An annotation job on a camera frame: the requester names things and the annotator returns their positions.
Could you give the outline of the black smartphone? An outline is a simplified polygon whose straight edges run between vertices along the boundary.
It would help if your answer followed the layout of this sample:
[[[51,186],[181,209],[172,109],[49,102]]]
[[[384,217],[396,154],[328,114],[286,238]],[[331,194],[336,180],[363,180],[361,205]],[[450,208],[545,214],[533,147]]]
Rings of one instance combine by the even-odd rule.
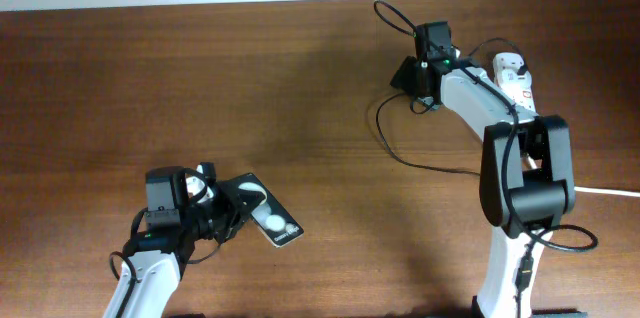
[[[257,176],[246,173],[238,177]],[[304,229],[265,185],[264,187],[268,194],[267,201],[259,205],[249,216],[267,240],[274,247],[281,248],[300,238],[304,234]]]

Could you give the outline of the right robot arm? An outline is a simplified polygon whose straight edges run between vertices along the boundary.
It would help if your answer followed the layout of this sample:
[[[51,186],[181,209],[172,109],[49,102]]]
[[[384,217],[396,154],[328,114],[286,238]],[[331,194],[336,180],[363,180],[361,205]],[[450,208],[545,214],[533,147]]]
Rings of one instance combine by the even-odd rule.
[[[531,317],[542,253],[573,252],[552,242],[575,205],[569,127],[537,113],[532,76],[518,48],[498,53],[492,75],[452,43],[445,22],[411,25],[416,52],[391,80],[426,111],[456,113],[482,143],[478,172],[483,214],[492,227],[488,268],[473,297],[474,317]]]

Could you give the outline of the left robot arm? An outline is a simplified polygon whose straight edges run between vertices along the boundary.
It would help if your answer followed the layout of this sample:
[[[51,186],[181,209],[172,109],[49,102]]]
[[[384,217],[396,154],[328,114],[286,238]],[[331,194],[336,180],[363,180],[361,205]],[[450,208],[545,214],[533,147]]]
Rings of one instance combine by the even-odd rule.
[[[106,317],[160,317],[184,277],[196,242],[218,251],[266,202],[266,189],[248,175],[219,182],[215,167],[161,167],[145,175],[147,206],[134,217],[129,240],[109,255],[118,280]]]

